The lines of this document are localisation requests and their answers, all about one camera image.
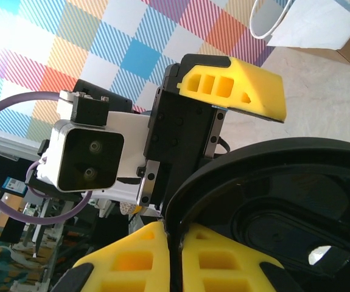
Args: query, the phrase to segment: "yellow foam pad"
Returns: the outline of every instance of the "yellow foam pad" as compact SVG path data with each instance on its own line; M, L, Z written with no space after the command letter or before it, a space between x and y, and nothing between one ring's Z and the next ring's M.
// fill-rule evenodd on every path
M276 292L259 264L274 258L194 224L184 239L183 292Z
M228 68L196 65L178 84L182 96L283 122L281 76L230 57Z
M162 222L85 256L74 267L83 263L92 263L94 269L82 292L169 292L169 251Z

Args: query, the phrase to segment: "camera lens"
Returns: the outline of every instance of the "camera lens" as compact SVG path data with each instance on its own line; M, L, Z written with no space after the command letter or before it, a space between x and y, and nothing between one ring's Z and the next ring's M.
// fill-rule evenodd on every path
M89 145L89 150L94 154L100 153L102 151L102 144L99 141L94 141Z
M97 175L96 170L94 170L92 167L88 168L84 172L84 179L86 181L93 181Z

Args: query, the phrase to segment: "white paper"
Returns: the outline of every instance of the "white paper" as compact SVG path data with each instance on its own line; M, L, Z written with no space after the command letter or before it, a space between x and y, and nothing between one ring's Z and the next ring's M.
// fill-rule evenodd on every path
M350 13L334 0L296 0L269 46L341 49L350 38Z

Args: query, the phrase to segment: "colorful plaid backdrop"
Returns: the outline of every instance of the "colorful plaid backdrop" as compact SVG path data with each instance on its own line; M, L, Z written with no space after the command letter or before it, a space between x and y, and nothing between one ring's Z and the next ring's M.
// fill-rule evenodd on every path
M82 78L150 108L164 69L186 53L260 66L272 48L247 28L253 2L0 0L0 100L72 89ZM12 106L0 113L0 130L42 141L55 109L55 102Z

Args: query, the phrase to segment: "floor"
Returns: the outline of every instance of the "floor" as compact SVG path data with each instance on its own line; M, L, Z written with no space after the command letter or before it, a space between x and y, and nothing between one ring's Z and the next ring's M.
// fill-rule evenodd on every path
M276 48L263 68L283 77L285 124L228 112L221 136L231 149L282 137L328 137L350 142L350 65Z

